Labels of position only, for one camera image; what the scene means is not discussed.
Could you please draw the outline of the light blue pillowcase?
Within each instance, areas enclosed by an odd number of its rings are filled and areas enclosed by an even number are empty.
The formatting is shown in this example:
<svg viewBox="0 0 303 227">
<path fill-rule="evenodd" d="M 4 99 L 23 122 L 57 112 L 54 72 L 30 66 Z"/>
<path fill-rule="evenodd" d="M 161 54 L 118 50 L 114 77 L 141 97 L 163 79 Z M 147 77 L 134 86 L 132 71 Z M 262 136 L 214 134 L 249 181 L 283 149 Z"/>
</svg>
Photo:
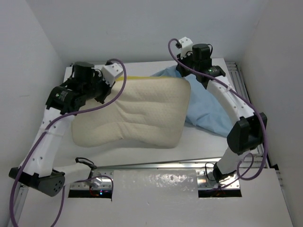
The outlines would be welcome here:
<svg viewBox="0 0 303 227">
<path fill-rule="evenodd" d="M 227 137 L 233 124 L 218 100 L 190 74 L 184 77 L 191 87 L 186 122 Z"/>
</svg>

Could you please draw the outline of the cream pillow with yellow edge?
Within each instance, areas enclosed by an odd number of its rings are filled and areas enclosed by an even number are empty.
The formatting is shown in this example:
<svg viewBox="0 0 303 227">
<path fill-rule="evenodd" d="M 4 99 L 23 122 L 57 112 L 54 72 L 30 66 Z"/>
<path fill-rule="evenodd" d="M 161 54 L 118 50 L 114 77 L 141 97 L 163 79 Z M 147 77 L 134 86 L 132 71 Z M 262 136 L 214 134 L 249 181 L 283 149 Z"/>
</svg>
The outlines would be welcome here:
<svg viewBox="0 0 303 227">
<path fill-rule="evenodd" d="M 190 83 L 185 79 L 129 76 L 116 101 L 74 118 L 73 142 L 90 148 L 136 140 L 174 148 L 182 135 L 190 93 Z"/>
</svg>

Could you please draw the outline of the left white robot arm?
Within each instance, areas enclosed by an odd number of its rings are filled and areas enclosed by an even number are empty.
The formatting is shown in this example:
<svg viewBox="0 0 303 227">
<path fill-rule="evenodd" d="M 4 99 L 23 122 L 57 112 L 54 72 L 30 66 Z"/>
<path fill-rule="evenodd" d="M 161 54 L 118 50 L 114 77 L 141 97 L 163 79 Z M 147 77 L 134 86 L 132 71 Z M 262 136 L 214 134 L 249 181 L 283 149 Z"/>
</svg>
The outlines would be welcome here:
<svg viewBox="0 0 303 227">
<path fill-rule="evenodd" d="M 87 62 L 74 63 L 71 75 L 52 89 L 46 101 L 33 152 L 19 167 L 12 168 L 9 176 L 50 197 L 56 196 L 67 184 L 88 179 L 96 168 L 94 164 L 78 157 L 74 165 L 54 167 L 54 158 L 80 108 L 91 99 L 104 103 L 122 74 L 123 68 L 111 61 L 100 69 Z"/>
</svg>

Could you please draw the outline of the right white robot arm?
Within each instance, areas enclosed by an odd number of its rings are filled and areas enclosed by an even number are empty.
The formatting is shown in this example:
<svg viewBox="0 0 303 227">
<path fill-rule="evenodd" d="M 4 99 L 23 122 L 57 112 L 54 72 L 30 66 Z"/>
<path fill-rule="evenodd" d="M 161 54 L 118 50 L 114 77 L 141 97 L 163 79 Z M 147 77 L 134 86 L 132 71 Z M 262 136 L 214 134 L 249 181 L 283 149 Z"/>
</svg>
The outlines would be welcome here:
<svg viewBox="0 0 303 227">
<path fill-rule="evenodd" d="M 211 44 L 193 44 L 184 37 L 177 41 L 176 47 L 180 50 L 177 71 L 182 77 L 195 75 L 216 98 L 233 125 L 227 135 L 228 148 L 212 171 L 215 181 L 220 182 L 237 172 L 250 151 L 264 143 L 267 117 L 234 90 L 220 66 L 213 65 Z"/>
</svg>

